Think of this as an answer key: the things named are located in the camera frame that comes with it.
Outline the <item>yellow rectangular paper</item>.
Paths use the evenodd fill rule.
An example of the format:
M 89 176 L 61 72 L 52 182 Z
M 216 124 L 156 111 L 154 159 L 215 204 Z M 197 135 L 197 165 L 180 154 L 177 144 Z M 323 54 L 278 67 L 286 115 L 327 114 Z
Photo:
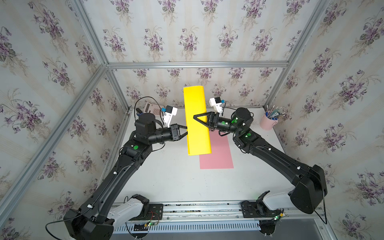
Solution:
M 188 131 L 188 155 L 198 156 L 211 154 L 210 131 L 209 128 L 204 125 L 207 122 L 204 87 L 185 87 L 183 92 Z

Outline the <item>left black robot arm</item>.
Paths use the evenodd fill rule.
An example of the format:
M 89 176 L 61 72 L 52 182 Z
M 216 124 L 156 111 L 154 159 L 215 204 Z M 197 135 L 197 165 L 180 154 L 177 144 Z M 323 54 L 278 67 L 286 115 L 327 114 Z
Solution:
M 132 175 L 153 153 L 153 144 L 179 141 L 187 133 L 185 126 L 172 124 L 157 127 L 161 122 L 151 113 L 144 113 L 135 121 L 136 129 L 120 150 L 117 162 L 94 193 L 78 208 L 64 216 L 69 235 L 76 240 L 108 240 L 114 229 L 137 218 L 151 218 L 149 199 L 136 194 L 123 205 L 113 209 L 113 203 Z

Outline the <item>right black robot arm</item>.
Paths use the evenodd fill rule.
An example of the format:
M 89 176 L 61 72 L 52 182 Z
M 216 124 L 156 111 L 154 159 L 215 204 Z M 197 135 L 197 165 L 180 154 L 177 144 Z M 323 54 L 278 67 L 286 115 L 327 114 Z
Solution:
M 209 130 L 233 134 L 235 145 L 246 154 L 251 154 L 282 174 L 295 188 L 288 193 L 293 205 L 306 214 L 312 214 L 328 194 L 324 169 L 301 163 L 273 147 L 250 126 L 253 114 L 246 108 L 238 108 L 231 118 L 219 113 L 207 112 L 193 116 L 196 122 Z

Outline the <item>pink rectangular paper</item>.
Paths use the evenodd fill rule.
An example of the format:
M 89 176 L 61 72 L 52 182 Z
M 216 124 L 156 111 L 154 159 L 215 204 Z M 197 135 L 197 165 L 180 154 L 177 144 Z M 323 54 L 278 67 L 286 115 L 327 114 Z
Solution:
M 233 169 L 233 159 L 228 136 L 221 137 L 218 131 L 210 132 L 212 153 L 200 155 L 200 169 Z

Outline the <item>pink calculator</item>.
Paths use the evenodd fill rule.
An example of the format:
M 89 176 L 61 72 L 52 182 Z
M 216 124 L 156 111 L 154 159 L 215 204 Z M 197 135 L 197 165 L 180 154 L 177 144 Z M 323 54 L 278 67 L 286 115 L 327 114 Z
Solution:
M 144 113 L 152 113 L 157 117 L 161 116 L 161 111 L 164 106 L 162 105 L 157 105 L 157 104 L 151 104 L 151 103 L 145 103 L 144 106 Z

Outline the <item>pink pen cup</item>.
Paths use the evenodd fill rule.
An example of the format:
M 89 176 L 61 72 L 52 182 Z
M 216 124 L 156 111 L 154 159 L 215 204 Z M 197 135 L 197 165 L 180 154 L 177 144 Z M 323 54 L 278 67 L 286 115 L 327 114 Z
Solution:
M 260 127 L 266 131 L 272 130 L 272 128 L 279 122 L 279 120 L 275 118 L 270 119 L 268 116 L 268 113 L 265 113 L 260 121 Z

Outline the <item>pens in cup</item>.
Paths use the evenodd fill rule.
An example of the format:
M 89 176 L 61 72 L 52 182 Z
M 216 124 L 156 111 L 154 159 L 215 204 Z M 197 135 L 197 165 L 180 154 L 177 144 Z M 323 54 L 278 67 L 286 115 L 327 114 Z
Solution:
M 285 114 L 282 109 L 282 107 L 273 106 L 271 109 L 267 109 L 265 117 L 269 120 L 277 121 L 280 116 Z

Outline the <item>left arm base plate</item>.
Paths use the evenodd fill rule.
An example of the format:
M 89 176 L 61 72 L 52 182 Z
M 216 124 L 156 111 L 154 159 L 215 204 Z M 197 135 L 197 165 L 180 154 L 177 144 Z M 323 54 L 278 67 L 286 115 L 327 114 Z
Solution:
M 163 210 L 164 210 L 163 204 L 149 203 L 147 205 L 144 205 L 141 213 L 137 217 L 129 218 L 128 221 L 161 220 L 163 218 Z

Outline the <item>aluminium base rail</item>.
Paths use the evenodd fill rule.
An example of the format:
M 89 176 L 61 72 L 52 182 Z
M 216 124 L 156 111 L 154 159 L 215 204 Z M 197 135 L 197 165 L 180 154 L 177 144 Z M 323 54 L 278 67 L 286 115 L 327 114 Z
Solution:
M 238 221 L 238 220 L 273 220 L 267 218 L 243 218 L 241 202 L 178 202 L 178 203 L 152 203 L 163 204 L 163 218 L 153 221 L 128 221 L 137 217 L 144 205 L 151 203 L 142 196 L 133 196 L 127 202 L 120 205 L 113 204 L 111 208 L 102 210 L 96 204 L 87 204 L 82 210 L 77 210 L 74 221 L 76 225 L 84 225 L 87 222 L 95 224 L 107 224 L 118 228 L 125 223 L 151 223 L 154 226 L 162 223 L 176 222 L 212 222 L 212 221 Z M 284 216 L 293 216 L 297 209 L 284 209 Z

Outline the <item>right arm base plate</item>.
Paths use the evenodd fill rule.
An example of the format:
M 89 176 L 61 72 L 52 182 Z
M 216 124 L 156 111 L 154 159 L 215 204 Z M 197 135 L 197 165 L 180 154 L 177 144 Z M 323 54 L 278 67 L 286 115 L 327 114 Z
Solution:
M 241 202 L 243 218 L 267 218 L 278 220 L 284 216 L 284 209 L 270 210 L 263 201 Z

